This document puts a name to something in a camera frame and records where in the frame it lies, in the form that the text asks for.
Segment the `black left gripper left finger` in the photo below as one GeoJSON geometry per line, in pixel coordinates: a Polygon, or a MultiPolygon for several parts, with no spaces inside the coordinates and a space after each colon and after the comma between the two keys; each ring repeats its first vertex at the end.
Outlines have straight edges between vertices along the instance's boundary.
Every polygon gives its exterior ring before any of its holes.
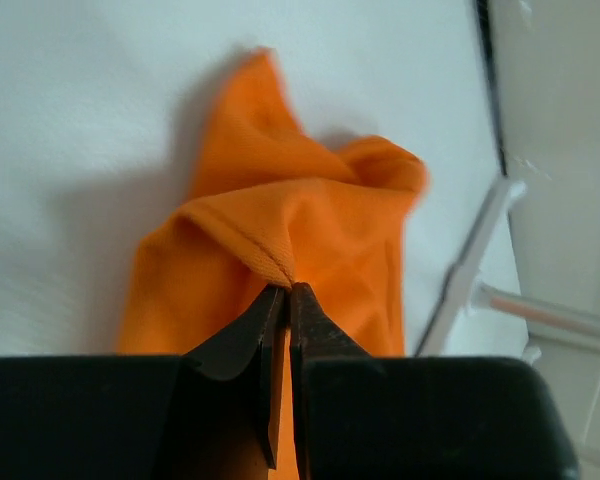
{"type": "Polygon", "coordinates": [[[283,290],[268,286],[229,325],[186,354],[187,469],[273,469],[283,364],[283,290]]]}

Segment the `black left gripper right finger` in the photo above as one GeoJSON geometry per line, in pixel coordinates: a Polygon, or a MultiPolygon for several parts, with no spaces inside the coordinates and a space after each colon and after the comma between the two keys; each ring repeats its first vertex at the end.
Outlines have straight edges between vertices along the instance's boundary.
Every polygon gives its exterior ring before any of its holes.
{"type": "Polygon", "coordinates": [[[296,463],[302,479],[377,473],[378,362],[323,311],[312,288],[290,297],[296,463]]]}

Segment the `orange trousers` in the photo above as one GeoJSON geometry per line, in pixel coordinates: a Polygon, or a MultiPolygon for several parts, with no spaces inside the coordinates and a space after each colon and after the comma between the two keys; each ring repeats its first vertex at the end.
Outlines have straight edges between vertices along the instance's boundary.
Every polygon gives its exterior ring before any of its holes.
{"type": "Polygon", "coordinates": [[[186,201],[139,245],[118,348],[177,358],[155,474],[160,479],[299,479],[293,427],[290,297],[308,284],[324,313],[378,362],[377,473],[409,470],[402,227],[427,183],[413,154],[377,137],[329,149],[288,106],[272,53],[252,52],[211,104],[186,201]],[[264,288],[283,290],[276,467],[187,469],[183,358],[243,314],[264,288]]]}

